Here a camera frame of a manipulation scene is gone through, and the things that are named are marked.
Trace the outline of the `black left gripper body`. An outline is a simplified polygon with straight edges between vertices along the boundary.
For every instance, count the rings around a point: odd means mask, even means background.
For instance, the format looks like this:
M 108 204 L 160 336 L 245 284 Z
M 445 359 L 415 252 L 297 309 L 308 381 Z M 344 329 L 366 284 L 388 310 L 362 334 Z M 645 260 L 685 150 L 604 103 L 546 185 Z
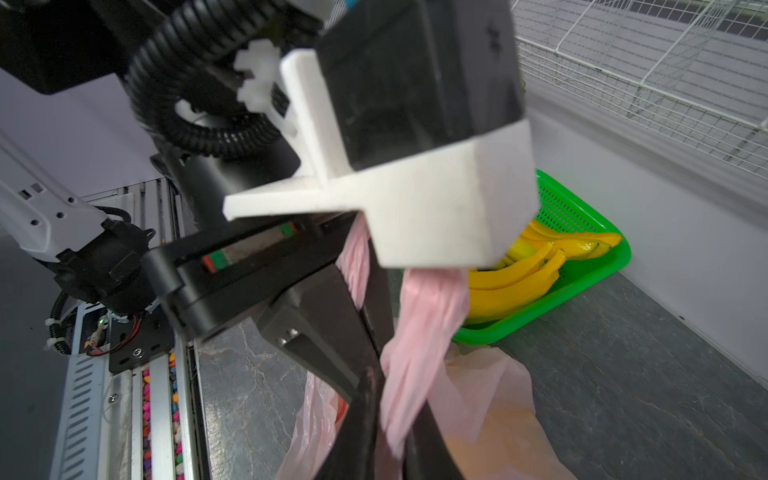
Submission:
M 352 226 L 353 213 L 241 218 L 147 252 L 142 267 L 176 333 L 206 340 L 293 284 L 333 264 Z M 226 267 L 210 256 L 244 240 L 274 232 Z

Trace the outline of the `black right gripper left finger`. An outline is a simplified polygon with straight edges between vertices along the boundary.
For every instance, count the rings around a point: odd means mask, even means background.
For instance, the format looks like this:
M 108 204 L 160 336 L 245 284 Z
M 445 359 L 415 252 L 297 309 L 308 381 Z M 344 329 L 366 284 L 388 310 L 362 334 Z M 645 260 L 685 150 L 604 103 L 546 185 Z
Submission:
M 315 480 L 375 478 L 383 385 L 384 375 L 379 367 L 368 367 L 361 374 L 336 440 L 315 475 Z

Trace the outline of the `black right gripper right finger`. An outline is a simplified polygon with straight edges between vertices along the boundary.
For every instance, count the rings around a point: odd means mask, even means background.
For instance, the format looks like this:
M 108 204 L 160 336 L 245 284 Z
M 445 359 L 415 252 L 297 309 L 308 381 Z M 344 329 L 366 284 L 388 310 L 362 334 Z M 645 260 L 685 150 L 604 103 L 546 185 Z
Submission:
M 403 478 L 464 480 L 454 462 L 430 406 L 425 403 L 406 439 Z

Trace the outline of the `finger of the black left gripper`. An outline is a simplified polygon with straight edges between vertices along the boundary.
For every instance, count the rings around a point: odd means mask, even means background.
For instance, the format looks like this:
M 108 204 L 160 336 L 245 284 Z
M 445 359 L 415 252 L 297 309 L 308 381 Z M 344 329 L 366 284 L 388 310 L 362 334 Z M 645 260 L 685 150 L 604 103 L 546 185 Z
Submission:
M 394 315 L 390 299 L 389 277 L 379 265 L 371 240 L 369 247 L 369 275 L 360 315 L 377 354 L 394 336 Z
M 279 295 L 256 327 L 265 341 L 346 401 L 353 399 L 366 368 L 378 363 L 364 321 L 333 264 Z

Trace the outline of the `pink plastic bag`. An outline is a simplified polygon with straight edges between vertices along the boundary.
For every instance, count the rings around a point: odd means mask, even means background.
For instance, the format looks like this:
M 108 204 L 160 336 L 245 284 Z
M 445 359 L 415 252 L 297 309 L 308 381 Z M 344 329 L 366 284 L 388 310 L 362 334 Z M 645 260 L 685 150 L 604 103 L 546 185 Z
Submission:
M 465 271 L 406 271 L 394 336 L 380 357 L 374 479 L 404 479 L 406 439 L 425 403 L 464 479 L 570 478 L 537 419 L 528 370 L 497 348 L 452 344 L 469 304 Z M 308 375 L 279 478 L 314 479 L 352 400 Z

